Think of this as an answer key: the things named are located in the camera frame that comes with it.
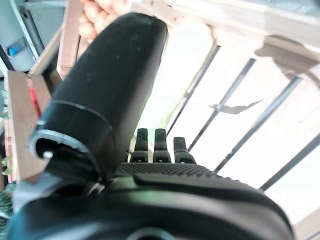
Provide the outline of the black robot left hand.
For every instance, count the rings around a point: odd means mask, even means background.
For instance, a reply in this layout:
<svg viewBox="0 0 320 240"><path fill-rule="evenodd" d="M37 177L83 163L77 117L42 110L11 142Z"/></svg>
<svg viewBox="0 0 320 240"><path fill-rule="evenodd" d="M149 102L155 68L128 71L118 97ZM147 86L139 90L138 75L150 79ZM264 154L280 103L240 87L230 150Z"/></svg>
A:
<svg viewBox="0 0 320 240"><path fill-rule="evenodd" d="M292 240L262 191L195 163L124 162L151 94L167 25L127 13L54 91L29 138L48 159L14 193L8 240Z"/></svg>

